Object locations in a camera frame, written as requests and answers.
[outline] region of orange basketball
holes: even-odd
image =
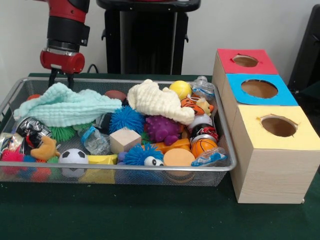
[[[194,157],[197,158],[200,154],[204,153],[205,151],[216,147],[217,144],[211,139],[201,138],[192,145],[191,152],[194,155]]]

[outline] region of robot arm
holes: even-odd
[[[87,46],[90,27],[85,25],[90,0],[36,0],[49,5],[47,45],[40,54],[44,68],[51,70],[49,87],[58,73],[66,74],[72,89],[75,73],[85,66],[80,46]]]

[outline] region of yellow ball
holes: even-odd
[[[172,91],[178,94],[180,101],[188,96],[188,94],[192,94],[191,87],[189,83],[185,81],[175,81],[169,87]]]

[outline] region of red box lid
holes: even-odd
[[[226,74],[279,74],[264,49],[217,50]]]

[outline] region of cream fabric toy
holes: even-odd
[[[181,107],[178,95],[150,79],[130,88],[127,100],[131,108],[145,115],[161,115],[184,125],[191,124],[195,119],[195,111],[190,107]]]

